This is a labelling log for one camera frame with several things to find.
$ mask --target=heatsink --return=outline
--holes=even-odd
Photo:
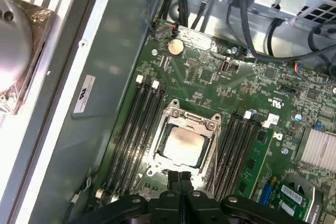
[[[306,129],[296,160],[336,173],[336,135]]]

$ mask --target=ram slot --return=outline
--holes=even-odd
[[[149,117],[151,112],[153,101],[156,96],[156,89],[151,88],[150,94],[147,97],[145,104],[143,106],[143,110],[141,111],[141,115],[139,117],[138,129],[135,133],[134,141],[130,146],[129,155],[127,160],[124,162],[124,169],[121,175],[121,179],[119,180],[119,188],[125,184],[128,184],[128,181],[125,181],[129,177],[130,169],[132,168],[133,161],[138,150],[139,145],[141,144],[141,140],[143,139],[143,132],[146,126],[146,119]]]
[[[125,120],[125,122],[122,126],[122,129],[120,131],[120,135],[119,135],[118,140],[116,142],[116,147],[114,148],[114,151],[113,151],[113,154],[112,154],[109,169],[108,169],[108,172],[107,172],[106,181],[109,181],[111,176],[113,175],[113,172],[112,172],[112,170],[114,169],[113,164],[118,160],[118,156],[120,154],[120,147],[123,145],[122,140],[124,138],[124,135],[127,132],[130,121],[132,120],[132,115],[134,114],[134,110],[138,105],[138,100],[139,100],[139,97],[140,97],[140,94],[141,94],[142,87],[143,87],[143,82],[139,83],[136,87],[137,89],[136,89],[136,91],[133,95],[131,105],[128,109],[126,120]]]
[[[236,121],[236,115],[231,115],[231,118],[230,118],[230,121],[229,121],[229,124],[226,128],[226,131],[225,131],[225,134],[221,140],[221,144],[219,146],[219,150],[218,150],[218,157],[217,157],[217,160],[218,160],[218,163],[217,163],[217,174],[216,174],[216,177],[217,175],[221,172],[221,168],[219,167],[219,161],[223,160],[223,154],[224,154],[224,150],[225,150],[225,147],[227,145],[227,141],[229,139],[229,135],[230,133],[232,132],[232,130],[236,127],[236,124],[238,122]],[[207,186],[206,186],[206,190],[208,191],[211,191],[213,189],[213,183],[215,182],[214,181],[214,170],[211,172],[211,175],[209,177],[209,180],[208,180],[208,183],[207,183]]]
[[[218,196],[219,198],[222,198],[224,195],[229,195],[232,188],[236,187],[237,175],[238,172],[241,171],[240,165],[242,164],[242,160],[245,159],[245,153],[246,151],[249,151],[249,146],[252,142],[251,137],[253,136],[253,132],[255,130],[254,124],[254,121],[253,123],[250,120],[246,121],[244,123],[243,129],[241,129],[241,137],[235,140],[236,148],[230,154],[231,160],[227,168],[228,176],[225,178],[224,181],[220,182],[223,183],[224,187],[222,190],[222,194]]]
[[[240,157],[238,159],[238,163],[237,163],[237,169],[235,169],[234,174],[233,174],[233,179],[232,179],[232,183],[230,184],[230,188],[228,189],[228,193],[229,194],[233,194],[236,190],[237,187],[237,183],[239,180],[239,175],[242,173],[243,169],[244,169],[244,163],[247,159],[247,156],[251,150],[253,141],[257,138],[257,133],[258,133],[258,129],[260,129],[260,127],[258,127],[258,125],[260,125],[259,122],[256,122],[256,124],[251,126],[251,130],[250,130],[250,134],[248,135],[247,141],[244,142],[244,145],[241,147],[240,150]]]
[[[143,137],[144,141],[143,141],[142,145],[140,146],[140,152],[139,152],[139,155],[138,155],[138,157],[135,161],[134,169],[132,171],[129,184],[126,188],[127,193],[130,193],[133,190],[132,185],[133,185],[133,182],[135,181],[136,173],[138,172],[138,170],[140,168],[143,156],[144,156],[144,154],[146,152],[146,149],[147,149],[147,147],[150,143],[151,132],[153,131],[153,128],[154,128],[154,125],[155,125],[155,122],[156,122],[156,118],[157,118],[158,113],[160,111],[164,95],[165,95],[165,89],[161,89],[159,91],[158,95],[157,95],[159,98],[157,99],[158,100],[157,104],[154,107],[154,112],[151,113],[152,116],[149,116],[146,120],[146,129],[147,130],[145,130],[145,132],[144,132],[144,137]]]
[[[109,177],[109,180],[107,182],[108,190],[112,190],[116,188],[115,186],[119,180],[119,174],[121,173],[122,164],[124,162],[124,157],[127,154],[128,149],[133,140],[133,138],[130,136],[133,136],[134,130],[136,129],[136,125],[137,125],[139,116],[142,111],[142,104],[143,104],[144,99],[147,97],[149,90],[150,90],[150,85],[145,83],[145,85],[143,86],[142,92],[136,101],[135,109],[133,113],[131,114],[131,120],[126,126],[128,130],[126,130],[124,136],[121,136],[119,139],[119,141],[122,141],[124,145],[122,148],[120,148],[120,150],[117,150],[119,153],[115,161],[118,164],[116,164],[115,162],[112,163],[112,166],[114,166],[115,169],[112,170],[112,173],[110,174],[111,176]]]
[[[227,142],[227,148],[224,150],[224,158],[221,160],[219,164],[219,172],[220,174],[216,176],[216,182],[215,182],[215,197],[219,196],[222,191],[224,190],[224,187],[226,186],[229,171],[230,171],[230,162],[232,160],[232,153],[235,152],[235,149],[237,148],[239,139],[244,135],[244,128],[245,128],[246,122],[237,120],[236,127],[233,129],[233,134],[230,134],[228,137],[230,138]]]

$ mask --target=white label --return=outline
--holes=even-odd
[[[268,99],[268,101],[273,107],[276,107],[277,109],[281,109],[285,105],[279,98]]]
[[[297,204],[300,205],[302,203],[302,197],[298,195],[296,192],[294,192],[293,190],[289,189],[287,186],[282,185],[281,191],[284,194],[286,194],[289,198],[294,200]]]
[[[83,113],[85,106],[89,100],[89,96],[92,90],[92,86],[94,83],[94,80],[96,78],[94,76],[86,75],[85,81],[83,83],[83,86],[80,90],[77,103],[74,109],[74,113]]]
[[[291,215],[291,216],[294,216],[294,210],[293,209],[291,209],[289,206],[287,206],[287,204],[285,204],[284,202],[282,202],[282,204],[281,204],[281,208],[284,210],[284,211],[286,211],[289,215]]]
[[[279,119],[280,119],[280,117],[278,115],[274,115],[274,114],[269,113],[267,121],[270,122],[273,125],[277,125],[278,122],[279,122]]]

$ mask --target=blue connector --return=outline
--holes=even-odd
[[[263,206],[268,206],[269,198],[273,192],[273,187],[271,184],[265,184],[262,189],[261,197],[259,199],[259,203]]]

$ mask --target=cpu socket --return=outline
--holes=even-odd
[[[173,99],[163,111],[148,156],[152,176],[162,170],[191,172],[205,176],[221,133],[220,114],[211,119],[180,109]]]

